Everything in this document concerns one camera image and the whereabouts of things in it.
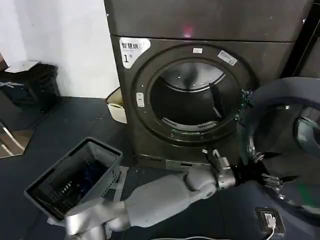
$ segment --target white cable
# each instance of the white cable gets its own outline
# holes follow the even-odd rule
[[[265,240],[270,240],[275,234],[275,227],[272,227],[272,233]]]
[[[11,140],[15,143],[15,145],[17,145],[19,148],[21,148],[23,151],[25,150],[25,148],[15,139],[15,137],[11,134],[11,132],[9,132],[9,130],[6,127],[2,128],[5,133],[11,138]]]
[[[215,238],[211,238],[208,236],[190,236],[190,237],[186,237],[186,238],[154,238],[151,240],[190,240],[190,239],[206,239],[206,240],[229,240],[229,239],[215,239]]]
[[[265,239],[265,240],[270,240],[275,234],[275,226],[272,226],[272,233]],[[208,236],[190,236],[186,238],[154,238],[151,240],[190,240],[190,239],[206,239],[206,240],[228,240],[228,239],[216,239],[216,238],[211,238]]]

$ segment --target electrical socket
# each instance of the electrical socket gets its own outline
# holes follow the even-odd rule
[[[258,217],[258,221],[260,224],[260,228],[265,233],[270,233],[272,228],[269,224],[269,221],[267,221],[267,218],[275,218],[275,229],[274,233],[278,235],[284,235],[286,230],[284,227],[284,224],[282,222],[282,219],[278,213],[278,211],[274,208],[267,208],[267,207],[258,207],[255,209],[255,212]]]

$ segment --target laundry basket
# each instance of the laundry basket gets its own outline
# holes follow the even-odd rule
[[[87,138],[32,183],[25,195],[55,221],[79,203],[103,197],[120,175],[122,152]]]

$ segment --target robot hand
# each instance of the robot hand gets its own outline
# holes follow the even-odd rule
[[[124,201],[108,202],[100,197],[77,205],[65,216],[67,235],[105,240],[104,224],[115,232],[133,226],[147,228],[211,197],[219,189],[234,186],[236,181],[227,159],[216,159],[220,163],[216,174],[209,169],[190,168],[142,185]]]

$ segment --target stacked washer dryer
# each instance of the stacked washer dryer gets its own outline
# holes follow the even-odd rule
[[[203,149],[240,161],[246,95],[276,81],[312,0],[105,0],[138,163],[206,166]]]

